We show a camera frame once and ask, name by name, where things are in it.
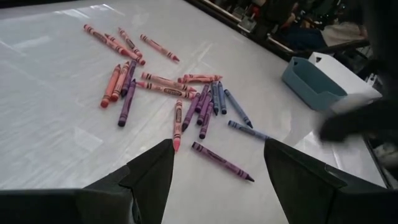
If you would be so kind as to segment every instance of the light blue plastic bin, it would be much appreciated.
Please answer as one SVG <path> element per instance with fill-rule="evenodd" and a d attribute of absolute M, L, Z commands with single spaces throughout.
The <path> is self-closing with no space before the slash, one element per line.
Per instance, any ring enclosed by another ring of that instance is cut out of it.
<path fill-rule="evenodd" d="M 282 80 L 311 109 L 327 110 L 347 93 L 307 59 L 293 57 Z"/>

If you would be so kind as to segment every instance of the blue crayon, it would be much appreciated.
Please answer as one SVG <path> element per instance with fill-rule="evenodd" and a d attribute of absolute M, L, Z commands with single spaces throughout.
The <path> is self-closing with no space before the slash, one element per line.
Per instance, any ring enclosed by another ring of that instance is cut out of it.
<path fill-rule="evenodd" d="M 226 114 L 225 95 L 223 84 L 221 82 L 218 82 L 218 96 L 220 97 L 221 113 Z"/>
<path fill-rule="evenodd" d="M 212 95 L 212 99 L 213 99 L 213 103 L 214 103 L 214 114 L 216 114 L 216 116 L 218 115 L 218 112 L 220 110 L 220 99 L 218 98 L 218 86 L 217 86 L 217 82 L 212 82 L 211 83 L 211 95 Z"/>
<path fill-rule="evenodd" d="M 251 124 L 250 119 L 248 118 L 248 116 L 246 115 L 246 113 L 244 113 L 244 111 L 242 110 L 242 107 L 239 106 L 238 102 L 236 102 L 235 98 L 231 95 L 231 93 L 228 90 L 224 90 L 224 93 L 226 95 L 226 97 L 230 100 L 230 102 L 232 103 L 232 105 L 234 106 L 234 108 L 236 109 L 236 111 L 238 112 L 239 116 L 243 119 L 243 121 L 250 127 L 253 128 L 253 125 Z"/>
<path fill-rule="evenodd" d="M 235 121 L 228 121 L 228 126 L 234 128 L 234 129 L 238 129 L 240 131 L 243 131 L 244 133 L 248 133 L 256 138 L 262 139 L 262 140 L 267 140 L 270 137 L 267 136 L 266 134 L 262 134 L 259 131 L 253 130 L 253 129 L 249 129 L 245 126 L 242 126 L 241 124 L 238 124 Z"/>

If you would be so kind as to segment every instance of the orange crayon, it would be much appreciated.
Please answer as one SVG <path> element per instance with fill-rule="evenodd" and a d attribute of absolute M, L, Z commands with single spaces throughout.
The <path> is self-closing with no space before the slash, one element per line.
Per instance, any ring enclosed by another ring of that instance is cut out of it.
<path fill-rule="evenodd" d="M 129 71 L 130 67 L 130 62 L 126 62 L 123 65 L 123 68 L 120 72 L 120 76 L 118 78 L 118 81 L 116 82 L 116 86 L 114 87 L 112 96 L 111 96 L 111 101 L 117 101 L 119 99 L 120 91 L 122 90 L 124 79 L 127 76 L 127 72 Z"/>
<path fill-rule="evenodd" d="M 123 47 L 122 44 L 120 44 L 116 38 L 112 37 L 109 34 L 104 34 L 105 37 L 110 40 L 111 42 L 113 42 L 114 44 L 116 44 L 118 47 L 122 48 L 125 52 L 127 52 L 128 56 L 131 57 L 133 60 L 136 60 L 140 65 L 145 65 L 146 61 L 144 59 L 141 58 L 141 56 L 131 52 L 130 50 L 126 49 L 125 47 Z"/>
<path fill-rule="evenodd" d="M 189 78 L 189 77 L 184 77 L 184 78 L 178 78 L 179 83 L 211 83 L 213 81 L 213 78 L 207 77 L 207 78 Z"/>
<path fill-rule="evenodd" d="M 194 75 L 185 74 L 184 78 L 212 78 L 213 81 L 220 81 L 223 77 L 221 75 Z"/>
<path fill-rule="evenodd" d="M 194 89 L 194 88 L 192 88 L 190 86 L 187 86 L 187 85 L 184 85 L 184 84 L 181 84 L 181 83 L 177 83 L 177 82 L 173 82 L 172 80 L 168 80 L 166 78 L 158 77 L 156 75 L 153 75 L 153 74 L 147 73 L 147 72 L 143 72 L 142 75 L 141 75 L 141 78 L 144 78 L 146 80 L 151 80 L 153 82 L 157 82 L 157 83 L 163 84 L 165 86 L 174 87 L 174 88 L 176 88 L 178 90 L 197 91 L 196 89 Z"/>
<path fill-rule="evenodd" d="M 114 86 L 116 85 L 116 82 L 118 81 L 119 78 L 120 69 L 121 69 L 120 64 L 118 64 L 113 70 L 111 79 L 109 80 L 108 86 L 105 89 L 104 97 L 102 97 L 101 100 L 101 106 L 103 108 L 107 108 L 109 105 L 109 100 L 111 99 Z"/>
<path fill-rule="evenodd" d="M 167 93 L 167 94 L 170 94 L 173 96 L 184 97 L 184 98 L 191 99 L 191 100 L 195 97 L 195 94 L 193 94 L 191 92 L 185 92 L 185 91 L 181 91 L 181 90 L 175 90 L 172 88 L 158 86 L 153 83 L 137 82 L 137 85 L 140 87 L 143 87 L 143 88 L 147 88 L 149 90 L 156 90 L 156 91 L 160 91 L 162 93 Z"/>
<path fill-rule="evenodd" d="M 113 50 L 117 51 L 119 54 L 121 54 L 123 56 L 130 57 L 129 52 L 126 49 L 118 46 L 117 44 L 115 44 L 114 42 L 112 42 L 111 40 L 106 38 L 104 35 L 95 31 L 94 28 L 92 28 L 88 24 L 84 25 L 83 27 L 84 27 L 85 31 L 87 31 L 91 35 L 95 36 L 98 40 L 100 40 L 102 43 L 106 44 L 107 46 L 111 47 Z"/>
<path fill-rule="evenodd" d="M 182 122 L 182 100 L 178 99 L 175 104 L 175 117 L 174 117 L 174 135 L 173 147 L 174 151 L 178 152 L 181 145 L 181 122 Z"/>
<path fill-rule="evenodd" d="M 138 56 L 142 57 L 142 53 L 138 50 L 137 46 L 131 41 L 130 37 L 127 35 L 126 31 L 122 28 L 118 27 L 118 31 L 120 36 L 126 41 L 127 45 L 131 48 L 131 50 Z"/>
<path fill-rule="evenodd" d="M 140 38 L 141 38 L 141 40 L 145 41 L 147 44 L 149 44 L 151 47 L 155 48 L 160 53 L 166 55 L 168 58 L 171 58 L 174 61 L 178 61 L 178 62 L 180 61 L 180 59 L 178 59 L 178 57 L 175 54 L 173 54 L 166 48 L 160 46 L 157 42 L 154 42 L 153 40 L 148 38 L 146 35 L 141 34 Z"/>

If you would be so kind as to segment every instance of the white table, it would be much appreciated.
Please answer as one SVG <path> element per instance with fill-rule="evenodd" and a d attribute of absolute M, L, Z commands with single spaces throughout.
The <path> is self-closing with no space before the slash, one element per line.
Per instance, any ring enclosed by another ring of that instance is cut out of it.
<path fill-rule="evenodd" d="M 0 188 L 84 187 L 172 137 L 176 99 L 137 89 L 126 127 L 122 101 L 99 108 L 113 67 L 125 58 L 83 31 L 89 23 L 117 36 L 126 29 L 147 60 L 136 70 L 177 79 L 217 73 L 254 127 L 378 185 L 359 140 L 322 146 L 317 115 L 280 77 L 287 62 L 182 0 L 79 1 L 0 10 Z M 172 63 L 138 40 L 147 34 L 181 59 Z M 183 102 L 183 113 L 189 102 Z M 287 223 L 269 180 L 264 143 L 227 127 L 240 121 L 227 102 L 201 142 L 256 180 L 242 181 L 190 149 L 193 122 L 175 156 L 164 223 Z"/>

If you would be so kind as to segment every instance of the purple crayon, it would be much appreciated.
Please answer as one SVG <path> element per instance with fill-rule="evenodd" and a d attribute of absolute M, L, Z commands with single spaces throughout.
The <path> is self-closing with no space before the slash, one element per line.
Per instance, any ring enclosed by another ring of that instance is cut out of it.
<path fill-rule="evenodd" d="M 207 107 L 205 121 L 203 122 L 203 126 L 201 127 L 200 133 L 199 133 L 200 139 L 204 139 L 206 137 L 207 127 L 209 126 L 209 123 L 210 123 L 211 111 L 213 110 L 213 105 L 214 105 L 214 103 L 210 102 L 209 106 Z"/>
<path fill-rule="evenodd" d="M 227 160 L 223 159 L 221 156 L 215 154 L 214 152 L 211 152 L 209 149 L 203 147 L 197 142 L 193 142 L 192 148 L 209 159 L 211 159 L 213 162 L 218 163 L 219 165 L 225 167 L 226 169 L 232 171 L 234 174 L 238 175 L 238 177 L 245 179 L 245 180 L 250 180 L 251 182 L 254 182 L 254 179 L 245 171 L 240 169 L 239 167 L 235 166 L 234 164 L 228 162 Z"/>
<path fill-rule="evenodd" d="M 209 90 L 209 87 L 210 87 L 209 84 L 206 84 L 203 87 L 203 90 L 201 91 L 201 95 L 200 95 L 197 107 L 195 108 L 195 112 L 196 113 L 200 113 L 201 107 L 203 106 L 203 103 L 205 102 L 206 94 L 207 94 L 207 91 Z"/>
<path fill-rule="evenodd" d="M 124 83 L 122 86 L 122 91 L 120 92 L 120 95 L 122 97 L 127 95 L 127 91 L 129 90 L 131 79 L 132 79 L 132 76 L 134 75 L 134 71 L 136 69 L 136 65 L 137 65 L 137 62 L 135 60 L 132 60 L 130 62 L 129 73 L 127 74 L 126 79 L 124 80 Z"/>
<path fill-rule="evenodd" d="M 189 107 L 189 110 L 188 110 L 187 114 L 185 115 L 184 123 L 182 124 L 182 132 L 184 132 L 186 130 L 189 123 L 191 122 L 193 112 L 195 112 L 195 108 L 199 101 L 199 97 L 200 97 L 200 93 L 197 93 L 195 95 L 194 99 L 192 100 L 191 106 Z"/>
<path fill-rule="evenodd" d="M 200 114 L 198 117 L 198 121 L 197 121 L 198 125 L 202 125 L 203 121 L 205 120 L 207 107 L 209 106 L 210 100 L 211 100 L 211 92 L 209 91 L 206 95 L 205 102 L 203 102 L 203 106 L 201 108 L 201 111 L 200 111 Z"/>
<path fill-rule="evenodd" d="M 136 79 L 133 79 L 130 83 L 129 91 L 127 91 L 126 99 L 124 99 L 123 109 L 119 117 L 119 127 L 126 125 L 127 117 L 129 116 L 130 106 L 134 91 L 136 90 Z"/>

